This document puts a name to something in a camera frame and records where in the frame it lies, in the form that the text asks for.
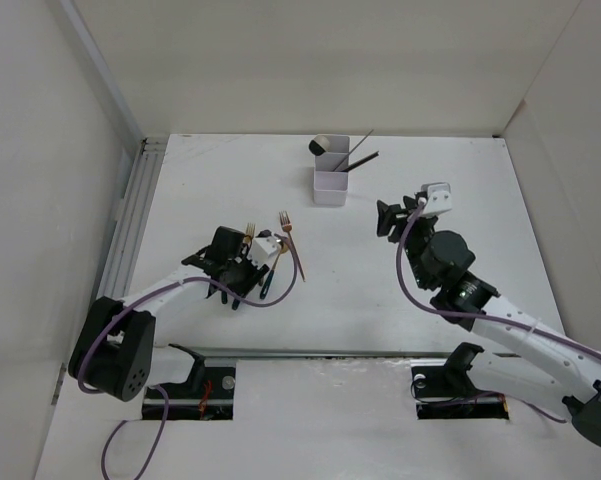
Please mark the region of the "beige spoon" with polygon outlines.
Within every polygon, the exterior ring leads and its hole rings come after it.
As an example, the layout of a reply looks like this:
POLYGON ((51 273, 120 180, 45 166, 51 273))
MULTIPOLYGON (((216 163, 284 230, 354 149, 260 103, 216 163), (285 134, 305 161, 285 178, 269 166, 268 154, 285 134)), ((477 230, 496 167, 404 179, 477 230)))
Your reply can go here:
POLYGON ((324 150, 324 152, 321 155, 323 155, 324 153, 329 151, 330 141, 326 136, 317 135, 313 140, 317 141, 322 146, 322 149, 324 150))

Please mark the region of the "black spoon wooden handle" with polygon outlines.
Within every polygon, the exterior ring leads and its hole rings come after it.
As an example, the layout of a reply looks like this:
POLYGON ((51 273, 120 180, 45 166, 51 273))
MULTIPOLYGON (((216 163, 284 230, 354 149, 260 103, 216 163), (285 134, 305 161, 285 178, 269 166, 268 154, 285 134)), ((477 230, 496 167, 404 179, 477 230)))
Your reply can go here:
POLYGON ((315 140, 312 140, 309 143, 309 151, 314 155, 314 156, 319 156, 321 155, 324 150, 322 149, 322 146, 315 140))

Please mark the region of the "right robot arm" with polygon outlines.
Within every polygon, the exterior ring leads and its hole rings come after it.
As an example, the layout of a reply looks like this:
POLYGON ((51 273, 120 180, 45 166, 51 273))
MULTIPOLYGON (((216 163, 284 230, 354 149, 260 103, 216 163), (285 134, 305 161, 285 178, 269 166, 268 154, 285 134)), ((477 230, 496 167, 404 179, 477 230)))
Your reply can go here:
POLYGON ((423 398, 440 407, 503 394, 569 423, 601 448, 601 351, 525 313, 470 270, 476 256, 464 238, 436 227, 447 207, 423 192, 389 205, 377 201, 376 234, 395 244, 398 284, 422 311, 514 353, 499 358, 464 342, 438 367, 422 367, 423 398))

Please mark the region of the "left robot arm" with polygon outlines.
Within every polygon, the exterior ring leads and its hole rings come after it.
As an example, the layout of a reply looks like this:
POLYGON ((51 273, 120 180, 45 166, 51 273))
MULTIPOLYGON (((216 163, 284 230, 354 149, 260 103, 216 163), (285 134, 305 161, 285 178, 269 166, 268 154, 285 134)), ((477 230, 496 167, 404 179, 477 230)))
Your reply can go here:
POLYGON ((181 396, 197 394, 204 382, 201 356, 174 340, 158 345, 157 328, 185 319, 215 292, 224 302, 240 302, 267 275, 279 251, 271 234, 250 237, 218 227, 209 245, 151 287, 95 300, 73 349, 69 375, 124 402, 159 384, 170 384, 181 396))

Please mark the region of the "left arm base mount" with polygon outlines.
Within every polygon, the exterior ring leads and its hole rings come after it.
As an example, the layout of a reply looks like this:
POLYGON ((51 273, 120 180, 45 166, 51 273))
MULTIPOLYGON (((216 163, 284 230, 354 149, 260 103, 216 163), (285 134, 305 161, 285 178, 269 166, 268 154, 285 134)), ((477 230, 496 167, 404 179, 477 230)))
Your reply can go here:
POLYGON ((206 357, 180 346, 153 350, 151 370, 142 397, 141 418, 228 421, 233 418, 237 362, 206 357))

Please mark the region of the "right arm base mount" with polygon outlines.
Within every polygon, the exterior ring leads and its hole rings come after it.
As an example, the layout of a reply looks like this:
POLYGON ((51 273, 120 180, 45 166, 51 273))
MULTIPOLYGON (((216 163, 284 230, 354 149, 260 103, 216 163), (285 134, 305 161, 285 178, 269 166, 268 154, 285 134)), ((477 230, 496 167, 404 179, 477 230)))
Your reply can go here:
POLYGON ((461 343, 443 363, 416 362, 411 366, 410 393, 419 420, 508 420, 505 397, 481 390, 469 379, 473 361, 484 349, 461 343))

